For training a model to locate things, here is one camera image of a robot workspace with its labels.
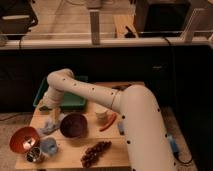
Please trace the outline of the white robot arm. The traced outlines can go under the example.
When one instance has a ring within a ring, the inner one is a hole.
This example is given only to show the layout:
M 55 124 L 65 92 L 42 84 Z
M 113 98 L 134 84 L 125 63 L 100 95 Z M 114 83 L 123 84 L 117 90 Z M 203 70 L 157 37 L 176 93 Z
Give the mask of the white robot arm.
M 146 86 L 134 84 L 120 91 L 78 81 L 70 69 L 51 72 L 47 83 L 43 104 L 48 109 L 59 107 L 64 93 L 70 92 L 122 116 L 133 171 L 177 171 L 160 107 Z

